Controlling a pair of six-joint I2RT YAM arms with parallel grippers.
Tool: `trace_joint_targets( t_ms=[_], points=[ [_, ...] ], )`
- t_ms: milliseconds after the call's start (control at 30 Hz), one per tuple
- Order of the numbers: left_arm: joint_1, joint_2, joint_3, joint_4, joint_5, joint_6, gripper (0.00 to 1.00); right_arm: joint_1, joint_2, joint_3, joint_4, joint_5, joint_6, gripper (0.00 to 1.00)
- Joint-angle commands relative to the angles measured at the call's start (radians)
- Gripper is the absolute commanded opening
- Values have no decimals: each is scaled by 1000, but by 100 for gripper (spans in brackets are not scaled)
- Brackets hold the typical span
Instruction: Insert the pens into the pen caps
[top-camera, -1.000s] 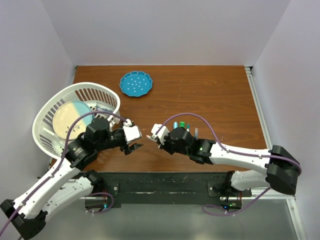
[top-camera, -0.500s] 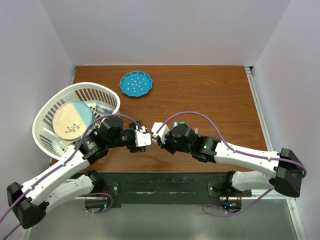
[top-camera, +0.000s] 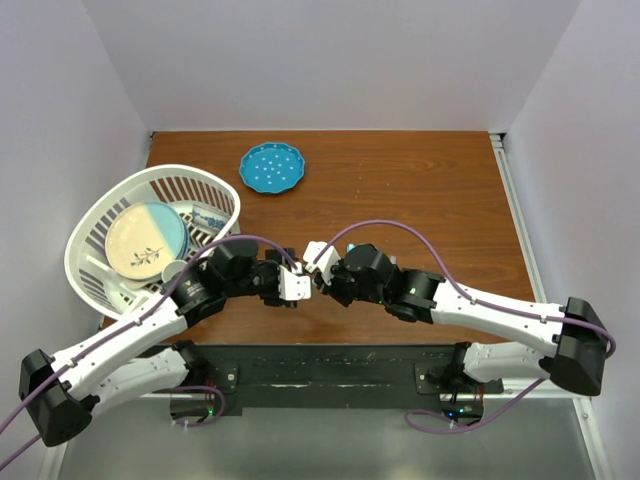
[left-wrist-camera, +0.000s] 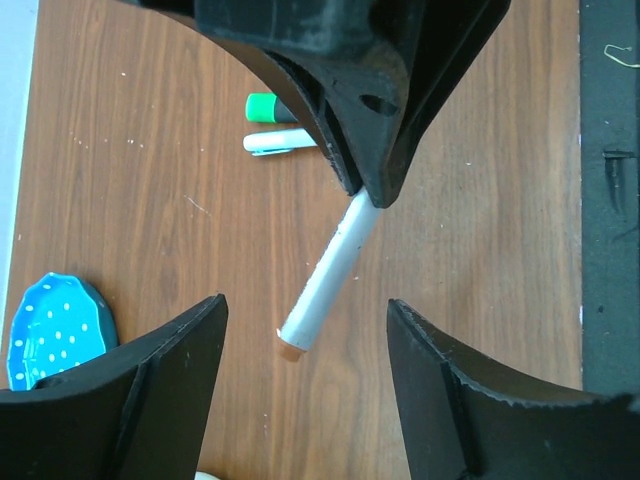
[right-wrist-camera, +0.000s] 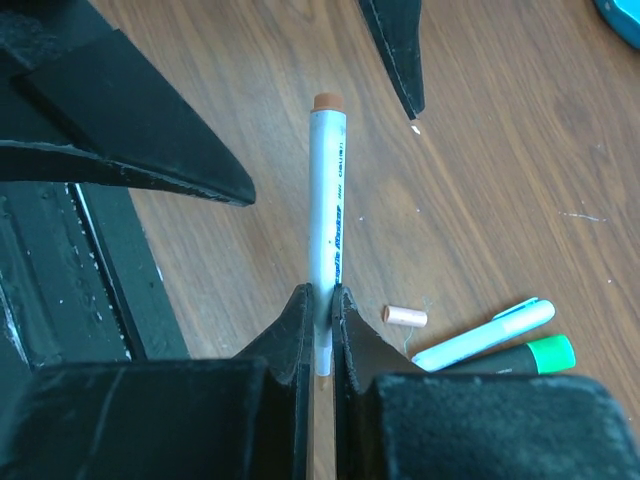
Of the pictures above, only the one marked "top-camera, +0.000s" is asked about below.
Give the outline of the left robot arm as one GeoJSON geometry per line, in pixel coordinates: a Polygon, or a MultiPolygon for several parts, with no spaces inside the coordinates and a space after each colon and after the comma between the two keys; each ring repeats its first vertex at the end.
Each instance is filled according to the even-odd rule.
{"type": "Polygon", "coordinates": [[[37,349],[21,361],[18,412],[27,412],[37,440],[61,445],[109,409],[158,390],[196,392],[207,380],[205,360],[189,342],[149,359],[142,353],[221,312],[228,299],[257,296],[292,307],[311,295],[302,263],[275,243],[264,259],[263,238],[232,235],[198,250],[162,289],[135,301],[123,318],[54,354],[37,349]]]}

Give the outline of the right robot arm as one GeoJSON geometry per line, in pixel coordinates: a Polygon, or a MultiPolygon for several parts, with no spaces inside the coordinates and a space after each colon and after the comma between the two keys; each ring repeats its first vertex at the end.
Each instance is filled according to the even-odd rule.
{"type": "Polygon", "coordinates": [[[343,306],[382,305],[406,322],[453,325],[501,338],[496,345],[460,343],[436,381],[459,393],[505,378],[550,380],[568,392],[601,392],[607,353],[604,326],[593,307],[512,299],[456,284],[441,274],[398,267],[371,244],[345,256],[324,242],[308,244],[306,270],[319,290],[343,306]]]}

